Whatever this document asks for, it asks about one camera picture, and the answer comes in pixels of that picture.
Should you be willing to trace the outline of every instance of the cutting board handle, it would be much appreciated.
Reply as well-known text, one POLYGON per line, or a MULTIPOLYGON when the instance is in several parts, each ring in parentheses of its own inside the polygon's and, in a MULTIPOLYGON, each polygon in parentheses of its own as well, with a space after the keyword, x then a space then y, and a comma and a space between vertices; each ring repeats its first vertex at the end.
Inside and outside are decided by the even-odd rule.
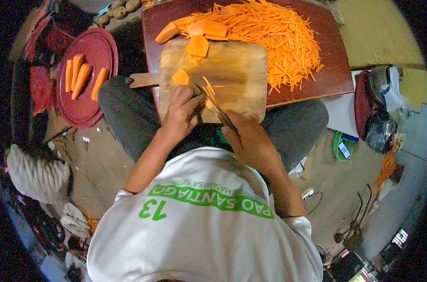
POLYGON ((159 85, 160 84, 160 74, 132 74, 129 77, 129 81, 132 82, 129 87, 137 88, 143 86, 159 85))

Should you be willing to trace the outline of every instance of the red round tray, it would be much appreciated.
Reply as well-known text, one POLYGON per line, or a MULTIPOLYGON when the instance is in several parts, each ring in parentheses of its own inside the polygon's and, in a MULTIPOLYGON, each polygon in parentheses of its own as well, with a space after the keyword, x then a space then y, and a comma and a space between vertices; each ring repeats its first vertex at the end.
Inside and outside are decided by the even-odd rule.
POLYGON ((102 68, 109 71, 108 78, 118 74, 118 49, 113 37, 103 28, 92 28, 79 35, 66 50, 57 75, 57 104, 67 123, 76 128, 93 126, 103 115, 97 101, 91 99, 91 91, 102 68), (93 66, 91 76, 79 97, 71 99, 65 92, 66 61, 76 54, 84 54, 84 63, 93 66))

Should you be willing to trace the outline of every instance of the white t-shirt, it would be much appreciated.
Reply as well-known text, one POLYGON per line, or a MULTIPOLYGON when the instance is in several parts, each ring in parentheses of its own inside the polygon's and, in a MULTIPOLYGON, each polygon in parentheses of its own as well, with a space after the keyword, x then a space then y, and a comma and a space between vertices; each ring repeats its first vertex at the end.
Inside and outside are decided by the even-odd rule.
POLYGON ((93 235, 97 281, 322 281, 305 217, 274 213, 259 173, 202 147, 168 161, 142 192, 121 190, 93 235))

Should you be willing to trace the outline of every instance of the paper scrap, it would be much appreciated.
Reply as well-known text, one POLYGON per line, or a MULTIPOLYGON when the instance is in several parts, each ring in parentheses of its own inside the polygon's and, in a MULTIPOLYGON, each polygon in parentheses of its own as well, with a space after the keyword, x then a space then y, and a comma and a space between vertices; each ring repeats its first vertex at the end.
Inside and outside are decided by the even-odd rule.
POLYGON ((52 141, 49 141, 47 143, 47 146, 49 147, 49 149, 51 149, 51 151, 55 150, 55 143, 52 141))

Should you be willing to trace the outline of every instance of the power strip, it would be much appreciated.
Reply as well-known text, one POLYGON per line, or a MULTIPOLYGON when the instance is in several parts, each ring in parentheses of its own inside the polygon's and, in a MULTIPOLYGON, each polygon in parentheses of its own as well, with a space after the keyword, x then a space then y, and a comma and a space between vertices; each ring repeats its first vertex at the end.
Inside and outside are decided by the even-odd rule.
POLYGON ((314 193, 314 189, 309 188, 306 191, 303 192, 303 194, 301 194, 301 198, 304 200, 307 197, 311 196, 314 193))

